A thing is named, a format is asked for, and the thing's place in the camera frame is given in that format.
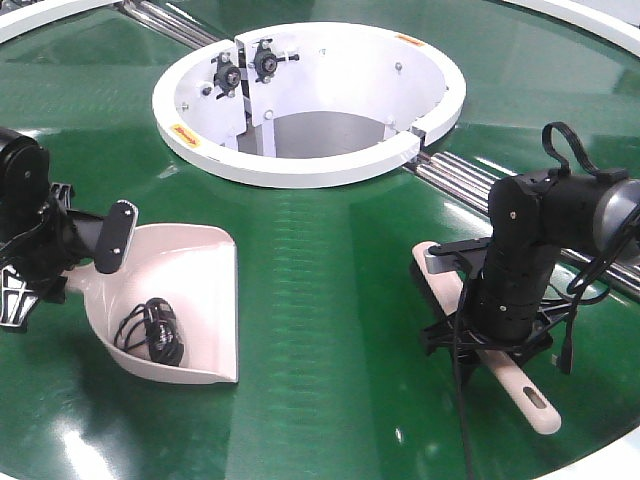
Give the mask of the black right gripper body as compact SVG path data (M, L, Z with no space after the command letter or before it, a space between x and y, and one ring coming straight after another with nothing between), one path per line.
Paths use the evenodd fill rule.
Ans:
M466 323L467 316L459 311L460 296L439 299L434 294L427 296L430 306L435 310L437 321L422 329L420 342L426 354L431 355L438 349L449 352L454 368L458 371L458 383L464 385L481 363L483 354L500 353L517 366L525 365L553 344L550 331L564 323L565 338L556 367L564 374L573 370L574 347L573 327L575 323L575 298L563 295L556 299L543 299L538 308L530 334L521 342L508 344L492 339L473 330Z

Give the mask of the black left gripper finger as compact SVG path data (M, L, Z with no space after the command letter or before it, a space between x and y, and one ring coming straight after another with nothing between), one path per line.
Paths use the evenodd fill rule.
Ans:
M113 274L124 263L129 243L138 219L137 207L128 200L112 204L102 227L94 250L95 269L102 274Z

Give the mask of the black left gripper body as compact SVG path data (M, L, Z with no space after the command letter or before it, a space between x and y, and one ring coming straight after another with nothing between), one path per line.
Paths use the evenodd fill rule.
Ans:
M92 259L105 218L71 207L73 186L54 183L33 225L1 242L1 328L25 332L42 302L62 304L70 271Z

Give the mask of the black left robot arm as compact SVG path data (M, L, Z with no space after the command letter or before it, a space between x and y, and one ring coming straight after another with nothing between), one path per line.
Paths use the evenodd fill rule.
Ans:
M49 179L50 154L1 129L1 328L24 333L44 301L65 301L65 273L89 259L102 274L126 259L137 207L113 203L102 216L72 207L73 186Z

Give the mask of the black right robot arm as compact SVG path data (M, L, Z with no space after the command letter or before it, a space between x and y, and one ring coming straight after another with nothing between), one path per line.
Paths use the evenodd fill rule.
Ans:
M496 181L488 199L489 237L431 246L432 272L463 272L461 293L444 320L425 328L427 353L450 351L469 378L482 351L524 365L553 344L565 323L559 368L570 373L572 330L586 288L614 261L639 262L639 182L623 169L594 175L556 168ZM553 307L543 304L564 249L591 256Z

